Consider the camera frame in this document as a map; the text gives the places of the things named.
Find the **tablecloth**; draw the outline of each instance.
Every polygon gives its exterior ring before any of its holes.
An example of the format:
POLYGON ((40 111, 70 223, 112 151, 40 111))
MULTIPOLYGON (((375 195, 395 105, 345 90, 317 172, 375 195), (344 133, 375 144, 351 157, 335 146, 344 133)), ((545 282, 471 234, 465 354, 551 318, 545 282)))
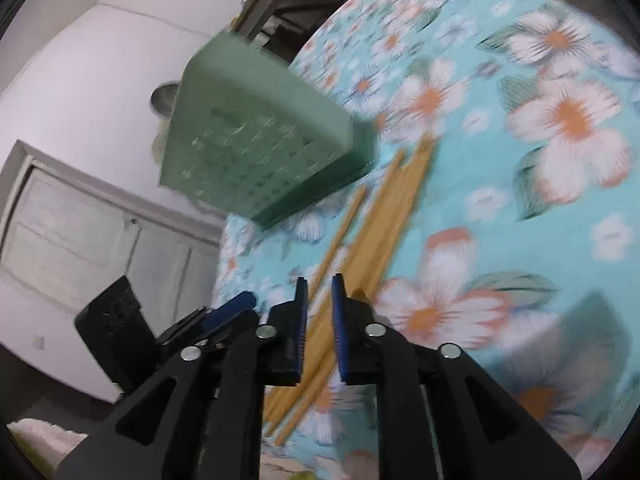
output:
MULTIPOLYGON (((638 56, 559 0, 349 0, 290 68, 375 122, 367 205, 399 146, 438 139, 376 313, 412 342, 465 348, 587 478, 640 402, 638 56)), ((231 216, 213 306, 292 298, 353 190, 266 233, 231 216)), ((284 478, 375 478, 372 389, 332 375, 263 451, 310 469, 284 478)))

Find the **chopstick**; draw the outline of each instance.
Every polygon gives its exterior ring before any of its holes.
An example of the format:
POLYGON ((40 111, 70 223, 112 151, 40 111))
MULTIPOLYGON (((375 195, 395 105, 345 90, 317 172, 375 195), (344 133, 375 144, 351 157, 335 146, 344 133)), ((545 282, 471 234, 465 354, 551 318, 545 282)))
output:
MULTIPOLYGON (((314 275, 313 281, 311 282, 311 286, 309 287, 309 292, 308 292, 309 304, 311 304, 316 293, 318 292, 320 284, 322 283, 322 279, 324 278, 324 275, 326 274, 327 269, 331 265, 331 262, 334 260, 335 254, 337 253, 338 248, 340 248, 340 245, 342 243, 344 236, 349 231, 349 228, 353 223, 353 219, 356 217, 358 210, 362 205, 362 201, 364 200, 366 193, 367 193, 367 186, 364 186, 364 184, 361 184, 360 186, 358 186, 358 189, 356 190, 356 193, 351 202, 351 206, 347 211, 347 214, 345 215, 344 219, 342 220, 340 227, 336 231, 336 234, 334 235, 331 245, 329 245, 329 248, 327 249, 327 252, 324 255, 324 259, 322 260, 320 267, 318 267, 318 270, 314 275)), ((307 335, 307 338, 309 340, 314 336, 314 332, 315 332, 314 324, 312 323, 309 330, 309 334, 307 335)), ((263 414, 264 420, 271 420, 271 418, 273 417, 273 413, 276 410, 278 399, 282 398, 282 395, 285 391, 286 389, 284 388, 274 388, 269 393, 269 395, 264 399, 264 414, 263 414)))
MULTIPOLYGON (((350 261, 354 266, 359 264, 360 260, 363 260, 364 263, 369 263, 368 266, 365 265, 367 269, 364 272, 356 272, 356 275, 351 281, 353 286, 357 286, 356 283, 365 284, 363 290, 370 300, 373 300, 377 293, 378 287, 380 286, 380 280, 386 272, 386 268, 388 267, 391 257, 395 252, 396 245, 400 239, 406 221, 414 208, 415 199, 420 190, 423 177, 429 167, 432 153, 433 142, 431 142, 427 137, 423 137, 414 151, 412 160, 399 172, 394 171, 393 175, 396 176, 396 178, 393 182, 392 179, 389 179, 385 193, 386 195, 390 190, 394 191, 391 193, 391 200, 381 203, 380 211, 376 212, 378 216, 371 218, 369 229, 366 231, 366 234, 362 239, 363 243, 364 240, 370 242, 370 245, 373 246, 373 250, 359 251, 350 261)), ((348 290, 349 294, 353 294, 353 292, 354 290, 348 290)), ((302 420, 306 410, 308 410, 308 407, 315 401, 322 389, 322 386, 324 385, 324 382, 333 370, 333 368, 331 368, 328 372, 326 371, 328 362, 335 366, 336 357, 332 350, 332 339, 332 327, 329 327, 328 330, 325 328, 324 332, 321 333, 320 344, 325 346, 327 345, 327 342, 329 342, 329 361, 324 361, 324 365, 314 371, 316 375, 314 375, 312 381, 308 384, 308 388, 306 388, 303 396, 303 401, 295 406, 293 416, 287 421, 286 425, 284 425, 276 438, 276 446, 281 446, 295 429, 300 420, 302 420)), ((274 428, 272 426, 268 435, 273 433, 273 431, 274 428)))
MULTIPOLYGON (((396 174, 403 157, 404 150, 398 150, 393 160, 389 164, 389 167, 387 168, 385 173, 384 181, 380 187, 380 190, 374 198, 373 206, 367 214, 367 217, 365 218, 363 225, 358 232, 358 235, 356 236, 356 240, 350 247, 347 259, 341 265, 341 271, 343 273, 347 272, 347 269, 352 266, 356 253, 363 246, 363 242, 366 238, 367 232, 369 231, 373 221, 376 219, 377 210, 382 206, 383 199, 387 195, 388 190, 393 183, 394 175, 396 174)), ((324 355, 327 354, 327 352, 332 351, 331 348, 333 347, 333 329, 330 313, 331 293, 329 290, 325 295, 324 300, 322 301, 322 305, 320 306, 318 313, 316 313, 316 315, 314 316, 314 319, 311 322, 311 326, 309 327, 309 334, 306 338, 307 343, 305 351, 305 367, 303 369, 302 380, 300 381, 300 384, 295 388, 278 388, 278 390, 280 390, 280 393, 277 396, 271 397, 271 395, 273 395, 276 390, 274 390, 270 395, 270 404, 266 409, 265 416, 265 419, 271 423, 266 431, 267 436, 270 436, 273 433, 276 427, 281 423, 286 413, 302 396, 310 382, 313 380, 316 372, 321 367, 324 355), (317 334, 326 334, 327 332, 329 335, 325 336, 324 338, 321 337, 321 340, 318 341, 317 334)))

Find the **silver bolt head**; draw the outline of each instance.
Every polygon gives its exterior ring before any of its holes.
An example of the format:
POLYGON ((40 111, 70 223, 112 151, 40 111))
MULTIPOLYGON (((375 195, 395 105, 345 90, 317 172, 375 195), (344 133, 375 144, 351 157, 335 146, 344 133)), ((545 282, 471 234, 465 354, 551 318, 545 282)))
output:
POLYGON ((457 359, 462 355, 462 350, 458 345, 445 343, 440 347, 440 353, 447 359, 457 359))
POLYGON ((180 357, 184 361, 195 361, 199 359, 202 355, 202 350, 200 350, 197 346, 187 346, 180 350, 180 357))
POLYGON ((271 325, 260 325, 255 329, 255 335, 260 339, 270 339, 275 336, 277 332, 276 327, 271 325))
POLYGON ((364 327, 364 332, 370 337, 380 337, 386 334, 386 326, 380 323, 370 323, 364 327))

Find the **black device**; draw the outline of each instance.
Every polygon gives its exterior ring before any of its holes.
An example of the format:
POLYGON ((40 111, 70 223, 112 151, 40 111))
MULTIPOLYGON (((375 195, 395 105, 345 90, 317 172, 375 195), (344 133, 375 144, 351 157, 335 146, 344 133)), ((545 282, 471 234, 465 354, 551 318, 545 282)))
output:
POLYGON ((258 324, 255 297, 243 292, 152 342, 125 280, 92 301, 76 325, 112 378, 135 384, 140 370, 149 375, 62 461, 56 478, 257 479, 264 386, 293 386, 302 373, 306 281, 298 280, 292 301, 271 309, 267 324, 258 324), (130 361, 140 355, 144 363, 126 363, 116 341, 129 346, 130 361))
POLYGON ((340 376, 377 389, 380 480, 580 480, 574 460, 459 346, 411 344, 349 298, 340 274, 332 287, 340 376))
MULTIPOLYGON (((342 380, 377 387, 380 480, 580 479, 571 457, 457 345, 409 343, 375 321, 364 296, 349 298, 340 274, 332 292, 342 380)), ((267 324, 254 306, 243 292, 152 340, 126 278, 92 301, 76 319, 91 352, 112 378, 142 383, 56 479, 257 480, 264 385, 293 386, 302 373, 306 281, 267 324)))

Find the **perforated basket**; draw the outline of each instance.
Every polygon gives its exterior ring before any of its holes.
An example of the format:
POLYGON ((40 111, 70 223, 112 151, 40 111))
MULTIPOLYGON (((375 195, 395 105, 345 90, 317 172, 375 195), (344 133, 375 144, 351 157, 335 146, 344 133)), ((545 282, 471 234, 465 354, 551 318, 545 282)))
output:
POLYGON ((227 33, 189 62, 161 184, 263 226, 370 170, 375 132, 227 33))

